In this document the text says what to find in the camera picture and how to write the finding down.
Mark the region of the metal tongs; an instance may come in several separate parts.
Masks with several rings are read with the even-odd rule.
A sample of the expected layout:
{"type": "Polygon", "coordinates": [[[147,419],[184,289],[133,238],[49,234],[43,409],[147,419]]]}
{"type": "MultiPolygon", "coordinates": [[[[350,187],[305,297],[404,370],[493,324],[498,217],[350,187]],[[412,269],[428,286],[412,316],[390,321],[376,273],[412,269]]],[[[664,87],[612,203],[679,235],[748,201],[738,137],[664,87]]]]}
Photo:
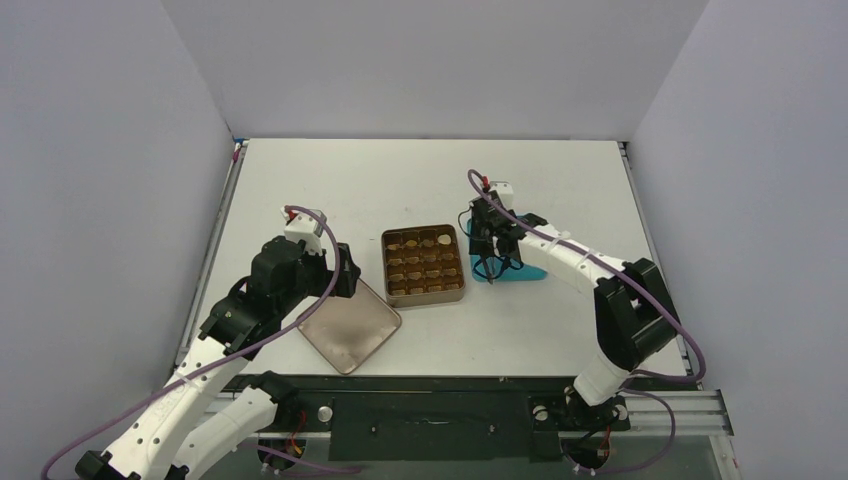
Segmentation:
{"type": "Polygon", "coordinates": [[[484,274],[485,274],[486,281],[490,285],[492,285],[494,283],[494,274],[491,270],[489,260],[490,260],[490,258],[487,257],[487,256],[481,257],[481,265],[482,265],[482,268],[483,268],[483,271],[484,271],[484,274]]]}

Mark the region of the gold cookie tin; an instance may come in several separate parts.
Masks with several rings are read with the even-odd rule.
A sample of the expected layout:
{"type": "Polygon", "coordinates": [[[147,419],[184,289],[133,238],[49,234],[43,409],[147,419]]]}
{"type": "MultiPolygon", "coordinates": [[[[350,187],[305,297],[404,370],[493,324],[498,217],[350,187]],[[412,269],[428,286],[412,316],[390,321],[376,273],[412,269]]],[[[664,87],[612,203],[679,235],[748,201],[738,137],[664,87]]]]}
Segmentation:
{"type": "Polygon", "coordinates": [[[411,308],[463,299],[466,281],[455,227],[437,224],[386,230],[381,235],[381,250],[390,306],[411,308]],[[437,242],[443,233],[452,236],[450,245],[437,242]],[[408,240],[416,240],[418,246],[407,248],[408,240]],[[401,248],[388,250],[390,244],[401,248]]]}

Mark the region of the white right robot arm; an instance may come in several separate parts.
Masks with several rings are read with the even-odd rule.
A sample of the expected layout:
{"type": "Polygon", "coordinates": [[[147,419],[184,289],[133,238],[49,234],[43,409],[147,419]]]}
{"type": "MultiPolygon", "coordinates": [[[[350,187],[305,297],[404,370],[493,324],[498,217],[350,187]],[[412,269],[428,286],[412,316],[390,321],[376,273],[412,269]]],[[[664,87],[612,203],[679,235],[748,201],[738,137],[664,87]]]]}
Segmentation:
{"type": "Polygon", "coordinates": [[[508,270],[535,268],[593,301],[597,352],[563,402],[572,424],[592,425],[645,361],[676,340],[668,319],[675,310],[659,269],[646,258],[624,261],[595,253],[535,214],[517,217],[496,192],[469,207],[476,274],[493,283],[508,270]]]}

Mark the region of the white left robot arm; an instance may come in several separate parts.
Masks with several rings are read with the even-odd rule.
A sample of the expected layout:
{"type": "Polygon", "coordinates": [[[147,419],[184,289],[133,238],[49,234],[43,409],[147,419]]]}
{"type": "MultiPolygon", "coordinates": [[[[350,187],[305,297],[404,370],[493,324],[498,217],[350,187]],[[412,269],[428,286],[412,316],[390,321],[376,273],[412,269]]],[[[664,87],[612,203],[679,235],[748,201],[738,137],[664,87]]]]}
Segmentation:
{"type": "Polygon", "coordinates": [[[203,322],[182,364],[162,395],[118,439],[102,451],[87,451],[77,462],[80,479],[185,479],[190,465],[179,459],[195,423],[212,399],[252,361],[282,322],[309,297],[350,298],[361,270],[350,248],[335,248],[336,266],[326,252],[311,253],[303,240],[277,236],[251,262],[249,275],[236,281],[203,322]]]}

